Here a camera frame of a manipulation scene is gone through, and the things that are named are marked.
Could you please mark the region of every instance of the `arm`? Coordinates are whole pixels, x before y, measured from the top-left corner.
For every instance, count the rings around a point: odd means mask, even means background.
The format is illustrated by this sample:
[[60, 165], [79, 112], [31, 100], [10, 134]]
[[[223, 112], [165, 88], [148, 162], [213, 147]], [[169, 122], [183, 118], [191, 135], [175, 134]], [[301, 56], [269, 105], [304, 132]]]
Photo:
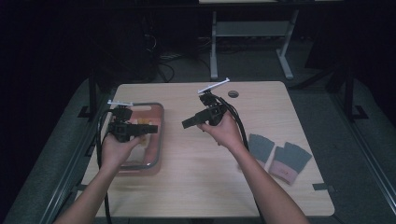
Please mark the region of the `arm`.
[[106, 196], [120, 166], [128, 159], [140, 137], [120, 143], [111, 133], [105, 138], [102, 151], [102, 167], [91, 183], [55, 223], [93, 223], [95, 215]]
[[268, 223], [308, 223], [295, 201], [247, 151], [229, 112], [224, 114], [217, 126], [200, 124], [198, 127], [212, 135], [219, 145], [227, 147], [233, 154]]

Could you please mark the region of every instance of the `gray pad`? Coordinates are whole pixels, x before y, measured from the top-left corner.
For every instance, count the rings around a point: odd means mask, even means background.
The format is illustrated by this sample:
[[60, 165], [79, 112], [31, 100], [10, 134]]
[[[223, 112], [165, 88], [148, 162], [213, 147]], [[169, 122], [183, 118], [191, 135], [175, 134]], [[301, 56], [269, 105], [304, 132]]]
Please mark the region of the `gray pad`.
[[264, 163], [267, 162], [274, 145], [275, 143], [273, 141], [258, 134], [251, 133], [248, 137], [250, 154]]
[[312, 155], [299, 146], [286, 142], [285, 147], [277, 147], [274, 160], [288, 165], [298, 174], [304, 169]]

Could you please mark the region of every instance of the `white pin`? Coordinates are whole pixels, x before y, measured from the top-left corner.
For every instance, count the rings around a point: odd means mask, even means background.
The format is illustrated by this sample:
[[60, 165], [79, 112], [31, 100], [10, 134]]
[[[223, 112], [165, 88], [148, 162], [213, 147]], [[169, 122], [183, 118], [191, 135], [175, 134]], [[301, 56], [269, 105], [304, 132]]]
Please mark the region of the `white pin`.
[[111, 100], [108, 100], [107, 104], [108, 105], [134, 105], [133, 102], [131, 102], [131, 103], [125, 103], [125, 102], [121, 102], [121, 101], [112, 102]]
[[221, 86], [222, 84], [224, 84], [224, 83], [226, 83], [226, 82], [229, 82], [229, 81], [230, 81], [230, 79], [228, 79], [228, 78], [226, 77], [224, 81], [218, 82], [218, 83], [213, 84], [213, 85], [210, 85], [210, 86], [204, 88], [203, 90], [198, 91], [198, 94], [203, 93], [203, 92], [205, 92], [205, 91], [212, 91], [212, 90], [214, 90], [215, 88], [217, 88], [217, 87]]

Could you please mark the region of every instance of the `hand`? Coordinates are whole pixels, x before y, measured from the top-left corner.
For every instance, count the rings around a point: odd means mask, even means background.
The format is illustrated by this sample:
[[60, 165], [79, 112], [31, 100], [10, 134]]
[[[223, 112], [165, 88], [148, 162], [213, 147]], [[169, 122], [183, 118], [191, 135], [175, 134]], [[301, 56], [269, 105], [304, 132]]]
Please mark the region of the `hand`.
[[198, 128], [209, 133], [219, 145], [232, 149], [243, 145], [241, 134], [230, 111], [224, 113], [221, 122], [217, 126], [198, 124]]
[[140, 141], [140, 137], [135, 137], [131, 141], [121, 143], [113, 134], [109, 133], [102, 145], [102, 167], [118, 170]]

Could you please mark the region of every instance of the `table leg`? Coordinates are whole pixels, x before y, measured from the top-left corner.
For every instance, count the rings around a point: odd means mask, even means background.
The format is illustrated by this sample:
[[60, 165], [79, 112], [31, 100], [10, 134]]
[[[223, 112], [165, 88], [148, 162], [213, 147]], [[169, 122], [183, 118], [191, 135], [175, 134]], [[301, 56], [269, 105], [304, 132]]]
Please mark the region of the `table leg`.
[[288, 50], [289, 47], [289, 42], [291, 40], [291, 35], [293, 34], [294, 26], [297, 21], [297, 16], [298, 16], [299, 10], [294, 10], [291, 20], [289, 22], [288, 30], [286, 31], [285, 34], [285, 42], [283, 43], [282, 48], [276, 50], [276, 55], [277, 58], [280, 61], [280, 65], [282, 66], [283, 73], [285, 74], [285, 77], [287, 79], [293, 79], [293, 73], [290, 70], [289, 63], [286, 60], [286, 51]]
[[216, 11], [214, 11], [212, 22], [212, 50], [210, 52], [210, 80], [217, 80], [218, 77], [218, 58], [216, 57]]

